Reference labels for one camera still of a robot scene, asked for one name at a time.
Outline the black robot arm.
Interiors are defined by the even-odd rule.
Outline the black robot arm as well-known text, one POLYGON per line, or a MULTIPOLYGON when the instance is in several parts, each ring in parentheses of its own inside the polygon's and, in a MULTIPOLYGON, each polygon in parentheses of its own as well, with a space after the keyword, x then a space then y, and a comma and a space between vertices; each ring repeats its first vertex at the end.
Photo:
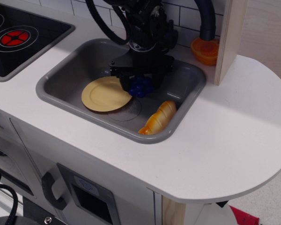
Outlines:
POLYGON ((121 20, 126 37, 117 36, 103 21, 92 0, 88 10, 103 33, 118 45, 128 45, 126 54, 110 61, 111 76, 116 76, 124 91, 135 96, 158 89, 172 71, 174 58, 167 55, 177 43, 178 33, 159 0, 107 1, 121 20))

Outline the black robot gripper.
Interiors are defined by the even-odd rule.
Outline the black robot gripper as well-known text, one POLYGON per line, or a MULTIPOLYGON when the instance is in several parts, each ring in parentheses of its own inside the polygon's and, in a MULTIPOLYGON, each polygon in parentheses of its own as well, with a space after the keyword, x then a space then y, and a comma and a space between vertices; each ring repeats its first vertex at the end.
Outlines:
POLYGON ((129 50, 109 63, 112 76, 119 78, 124 91, 129 91, 135 74, 149 74, 154 90, 160 88, 164 76, 172 71, 174 58, 157 45, 142 47, 134 41, 128 42, 129 50))

